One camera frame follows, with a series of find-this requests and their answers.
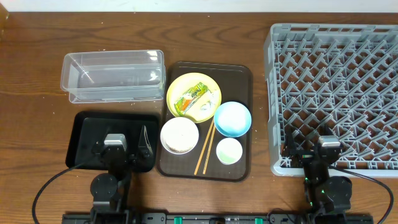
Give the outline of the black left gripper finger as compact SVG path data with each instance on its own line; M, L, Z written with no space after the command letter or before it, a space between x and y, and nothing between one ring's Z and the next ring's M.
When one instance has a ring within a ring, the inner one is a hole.
M109 134L110 131L110 127L107 127L101 134L100 138L98 141L96 141L95 143L95 149L104 149L104 141L107 137L107 135Z
M147 134L147 128L145 125L143 125L141 128L141 133L137 148L144 158L150 158L153 156L152 146L150 145L149 137Z

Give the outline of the white rice bowl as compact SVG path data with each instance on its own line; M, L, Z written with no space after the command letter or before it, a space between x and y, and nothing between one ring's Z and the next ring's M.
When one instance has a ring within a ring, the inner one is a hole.
M188 118L176 117L168 120L160 132L163 148L176 155L193 150L199 140L196 124Z

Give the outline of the small white green cup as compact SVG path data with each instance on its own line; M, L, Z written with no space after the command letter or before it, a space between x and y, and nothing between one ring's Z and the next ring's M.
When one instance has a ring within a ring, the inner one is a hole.
M243 154L241 143L235 138L224 138L216 146L216 155L224 165L237 163Z

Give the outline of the light blue bowl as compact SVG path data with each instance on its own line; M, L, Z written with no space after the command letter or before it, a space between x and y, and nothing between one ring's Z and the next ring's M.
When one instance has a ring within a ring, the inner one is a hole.
M252 124L251 113L242 103L229 101L215 111L215 127L219 133L229 138L245 135Z

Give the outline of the green snack wrapper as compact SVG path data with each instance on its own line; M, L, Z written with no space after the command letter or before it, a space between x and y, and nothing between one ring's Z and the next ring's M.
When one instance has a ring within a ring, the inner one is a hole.
M202 82L190 87L175 103L174 108L178 115L185 113L208 91L208 87Z

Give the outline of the wooden chopstick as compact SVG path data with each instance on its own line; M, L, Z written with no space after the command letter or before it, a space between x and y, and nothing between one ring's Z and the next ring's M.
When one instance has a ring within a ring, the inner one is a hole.
M205 165L204 165L204 168L203 168L203 175L205 175L206 174L206 170L207 170L207 167L208 167L208 161L209 161L209 159L210 159L210 154L211 154L211 148L212 148L212 145L213 145L213 139L214 139L214 135L215 135L215 125L214 125L214 120L212 121L212 125L211 125L211 133L210 133L210 141L209 141L209 145L208 145L208 151L207 151L207 154L206 154L206 160L205 160Z
M206 135L206 138L205 138L205 142L204 142L203 147L201 149L201 153L200 153L200 156L198 158L198 162L197 162L195 171L193 173L194 175L197 175L197 173L198 173L198 170L199 170L199 167L200 167L200 164L201 164L201 160L202 160L204 152L205 152L206 144L208 142L208 139L209 139L210 134L211 134L212 129L213 129L213 125L214 125L214 119L211 120L211 124L210 124L209 130L207 132L207 135Z

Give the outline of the yellow round plate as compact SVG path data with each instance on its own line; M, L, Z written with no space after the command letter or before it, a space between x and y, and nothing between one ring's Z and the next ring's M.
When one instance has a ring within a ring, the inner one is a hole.
M177 114L174 103L190 88L195 86L197 83L202 82L208 87L209 90L218 90L220 92L218 102L215 107L213 107L210 111L201 111L200 106L204 104L205 97L204 95L199 98L196 103L185 113L185 115L180 116ZM193 121L194 123L202 123L211 119L216 109L220 106L222 100L221 88L217 82L208 75L203 73L191 72L186 73L178 78L176 78L168 87L167 90L167 107L171 114L175 117L185 117Z

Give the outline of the clear plastic wrap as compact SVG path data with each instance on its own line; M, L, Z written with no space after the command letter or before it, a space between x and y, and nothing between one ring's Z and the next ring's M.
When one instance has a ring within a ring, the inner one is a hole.
M210 111L218 102L220 92L218 90L209 90L205 93L205 102L200 106L201 111Z

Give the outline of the pile of rice grains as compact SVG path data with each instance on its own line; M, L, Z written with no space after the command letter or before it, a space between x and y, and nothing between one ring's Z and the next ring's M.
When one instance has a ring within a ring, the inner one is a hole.
M184 134L168 133L165 136L165 143L167 147L177 154L185 153L192 148L192 144Z

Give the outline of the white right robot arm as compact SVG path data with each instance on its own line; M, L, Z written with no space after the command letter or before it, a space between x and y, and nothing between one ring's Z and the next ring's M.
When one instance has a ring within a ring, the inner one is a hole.
M351 208L352 182L344 176L330 176L329 166L336 162L343 145L329 127L310 149L298 149L292 129L285 129L283 155L304 171L305 198L311 205L295 223L347 223L345 211Z

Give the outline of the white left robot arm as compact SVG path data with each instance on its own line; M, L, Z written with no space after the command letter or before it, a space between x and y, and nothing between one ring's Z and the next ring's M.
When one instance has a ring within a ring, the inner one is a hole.
M106 134L96 142L92 152L107 173L97 175L90 185L93 208L90 223L138 223L139 215L127 206L134 172L148 172L154 166L155 154L149 141L147 126L141 127L138 139L128 148L124 134Z

